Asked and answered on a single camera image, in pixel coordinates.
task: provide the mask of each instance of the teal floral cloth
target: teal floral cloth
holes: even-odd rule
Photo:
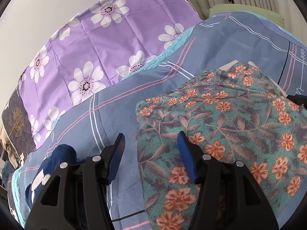
[[[217,160],[242,160],[275,214],[307,174],[307,110],[282,96],[257,67],[205,70],[178,90],[136,106],[139,171],[153,229],[188,229],[199,187],[177,148],[184,131]],[[221,201],[220,211],[225,204]]]

